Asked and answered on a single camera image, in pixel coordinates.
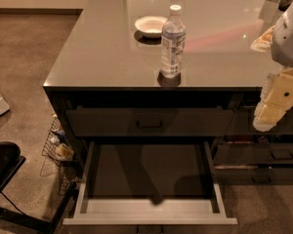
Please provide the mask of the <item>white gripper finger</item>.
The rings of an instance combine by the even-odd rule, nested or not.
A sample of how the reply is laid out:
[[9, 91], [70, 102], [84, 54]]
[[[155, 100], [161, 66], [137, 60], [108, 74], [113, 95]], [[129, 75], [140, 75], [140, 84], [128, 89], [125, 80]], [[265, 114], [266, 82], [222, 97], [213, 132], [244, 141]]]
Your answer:
[[276, 75], [269, 73], [254, 112], [253, 127], [260, 132], [267, 132], [276, 125], [277, 109], [272, 105], [275, 81]]

